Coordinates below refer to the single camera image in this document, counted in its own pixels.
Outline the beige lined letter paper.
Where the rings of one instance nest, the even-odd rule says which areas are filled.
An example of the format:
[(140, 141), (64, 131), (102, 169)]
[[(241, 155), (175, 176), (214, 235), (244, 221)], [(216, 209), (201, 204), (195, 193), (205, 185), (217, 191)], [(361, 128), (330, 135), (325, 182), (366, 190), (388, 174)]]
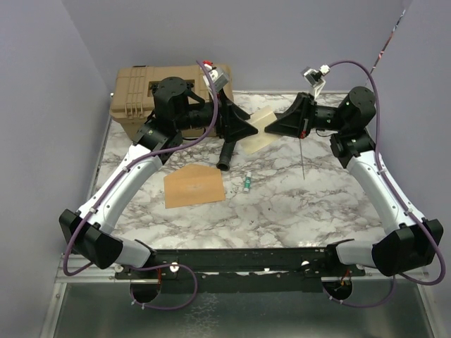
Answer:
[(275, 122), (277, 117), (270, 106), (265, 106), (251, 114), (249, 124), (257, 129), (257, 134), (239, 141), (247, 155), (251, 155), (280, 139), (279, 135), (265, 132), (265, 127)]

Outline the green white glue stick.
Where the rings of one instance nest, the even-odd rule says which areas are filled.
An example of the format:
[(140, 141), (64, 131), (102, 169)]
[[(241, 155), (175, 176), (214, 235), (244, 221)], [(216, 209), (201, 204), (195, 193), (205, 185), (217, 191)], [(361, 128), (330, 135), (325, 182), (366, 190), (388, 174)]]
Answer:
[(244, 192), (250, 191), (251, 181), (252, 181), (252, 173), (247, 172), (247, 174), (245, 176), (244, 187), (243, 187)]

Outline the brown paper envelope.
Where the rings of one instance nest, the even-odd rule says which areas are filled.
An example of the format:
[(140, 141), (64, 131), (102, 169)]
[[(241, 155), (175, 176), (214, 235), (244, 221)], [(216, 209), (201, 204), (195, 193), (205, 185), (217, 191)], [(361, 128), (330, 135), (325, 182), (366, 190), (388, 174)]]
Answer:
[(189, 164), (163, 179), (166, 208), (207, 204), (226, 199), (221, 171)]

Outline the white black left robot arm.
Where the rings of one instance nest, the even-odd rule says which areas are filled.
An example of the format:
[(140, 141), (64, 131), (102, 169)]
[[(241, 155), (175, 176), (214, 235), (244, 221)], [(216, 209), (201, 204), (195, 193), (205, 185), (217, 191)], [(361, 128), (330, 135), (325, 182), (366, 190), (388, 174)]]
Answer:
[(101, 269), (114, 263), (128, 265), (142, 278), (154, 273), (152, 248), (112, 234), (125, 207), (173, 153), (198, 144), (213, 129), (227, 142), (257, 133), (248, 123), (249, 115), (226, 96), (221, 83), (207, 78), (206, 84), (212, 91), (210, 102), (196, 95), (192, 85), (180, 77), (167, 77), (154, 85), (154, 110), (135, 134), (120, 165), (87, 202), (59, 216), (66, 255), (75, 251)]

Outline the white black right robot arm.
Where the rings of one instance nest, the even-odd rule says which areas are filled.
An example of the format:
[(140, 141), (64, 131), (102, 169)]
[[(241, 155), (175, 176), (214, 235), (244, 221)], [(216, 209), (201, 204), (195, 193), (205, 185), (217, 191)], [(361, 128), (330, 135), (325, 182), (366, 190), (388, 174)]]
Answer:
[(427, 219), (395, 183), (366, 126), (376, 114), (376, 98), (366, 87), (354, 87), (336, 108), (320, 106), (312, 95), (299, 93), (277, 120), (265, 127), (270, 134), (304, 139), (311, 130), (330, 130), (330, 148), (341, 166), (360, 184), (376, 209), (385, 236), (378, 242), (345, 240), (323, 259), (325, 270), (340, 275), (349, 265), (375, 268), (393, 276), (433, 262), (443, 226)]

